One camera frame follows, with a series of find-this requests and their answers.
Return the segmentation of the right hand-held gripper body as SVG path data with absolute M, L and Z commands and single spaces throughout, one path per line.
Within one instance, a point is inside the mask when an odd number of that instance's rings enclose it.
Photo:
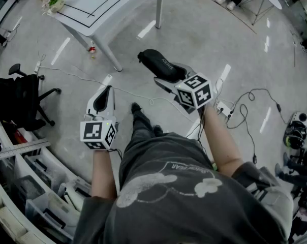
M 202 73 L 196 73 L 174 86 L 177 102 L 190 114 L 204 107 L 213 99 L 211 81 Z

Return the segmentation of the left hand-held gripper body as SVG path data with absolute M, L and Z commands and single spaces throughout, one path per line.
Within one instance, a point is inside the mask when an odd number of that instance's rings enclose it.
M 110 150 L 117 134 L 114 110 L 88 109 L 80 123 L 80 141 L 93 150 Z

